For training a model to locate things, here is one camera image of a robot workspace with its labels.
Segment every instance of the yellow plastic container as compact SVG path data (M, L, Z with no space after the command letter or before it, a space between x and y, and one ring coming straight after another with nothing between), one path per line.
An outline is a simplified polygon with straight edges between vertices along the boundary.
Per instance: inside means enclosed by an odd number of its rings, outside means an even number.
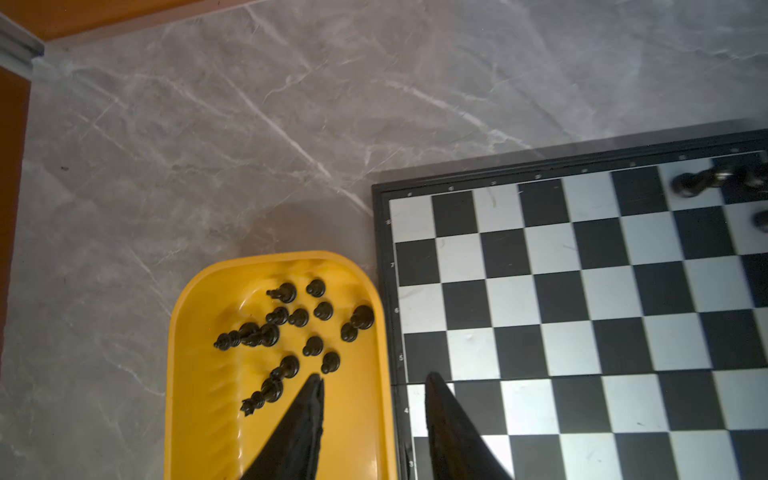
M304 290L314 278L326 283L322 299ZM264 317L282 305L265 291L283 282L298 296L285 305L310 312L309 323L280 326L275 346L240 345L221 352L213 347L220 333ZM317 303L333 304L333 317L312 316ZM353 343L339 336L341 325L361 304L376 320ZM216 263L194 277L174 308L168 339L165 409L165 479L239 479L272 434L307 377L320 371L323 354L305 357L312 335L335 350L340 368L323 376L325 419L317 478L325 480L397 477L386 332L381 299L370 279L354 263L325 251L280 253ZM289 354L299 358L299 374L285 379L282 398L253 415L239 411L240 401L261 388L270 371Z

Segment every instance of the black square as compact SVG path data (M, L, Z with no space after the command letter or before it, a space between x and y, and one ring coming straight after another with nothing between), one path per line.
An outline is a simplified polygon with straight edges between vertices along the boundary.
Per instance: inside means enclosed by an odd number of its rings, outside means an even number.
M480 435L506 435L502 383L475 380L454 384L456 399Z
M617 218L574 223L581 268L629 265L624 235Z
M634 278L645 315L690 313L694 303L690 299L688 279L681 262L635 265Z
M518 191L526 227L570 221L568 208L565 206L563 183L559 178L519 184Z
M621 215L652 214L667 209L659 170L653 167L611 172Z
M552 390L560 433L611 431L600 376L553 378Z
M504 380L549 376L539 325L494 329L498 367Z
M720 192L723 194L723 200L726 204L742 204L744 202L756 202L759 200L768 200L768 194L761 192L755 188L745 188L740 181L740 177L744 174L745 168L753 167L762 163L759 153L741 154L741 155L729 155L727 157L720 157L712 159L712 163L716 167L723 165L730 165L733 168L734 176L736 178L727 181L721 188Z
M660 372L671 430L721 430L723 414L712 372Z
M731 432L730 440L739 462L741 480L768 478L768 430Z
M434 480L432 457L429 455L429 438L413 438L413 456L416 459L416 475L419 480Z
M480 241L487 278L531 274L523 229L481 233Z
M668 433L618 433L623 480L677 480Z
M432 212L438 237L478 232L471 191L432 195Z
M741 264L744 265L755 307L768 306L768 253L742 255Z
M439 373L446 382L451 381L445 332L406 333L404 337L409 383L423 383L430 372Z
M515 480L565 480L559 435L515 435L509 446Z
M543 323L589 320L579 272L544 273L533 278Z
M443 283L442 301L449 330L491 326L485 280Z
M674 212L677 233L688 260L733 255L733 244L722 207Z
M642 319L599 320L592 326L604 375L654 371Z
M400 286L440 283L435 239L395 244Z
M766 353L752 310L700 313L699 317L707 337L712 368L757 369L766 366Z

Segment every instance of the black chessboard frame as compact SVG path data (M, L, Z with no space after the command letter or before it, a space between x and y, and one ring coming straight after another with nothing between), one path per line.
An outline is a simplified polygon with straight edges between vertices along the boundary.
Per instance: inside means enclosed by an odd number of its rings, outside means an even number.
M768 151L768 129L373 185L372 202L376 233L376 256L379 268L379 292L382 297L387 325L399 478L401 480L415 478L415 459L407 406L406 365L399 318L396 259L389 219L390 200L753 151Z

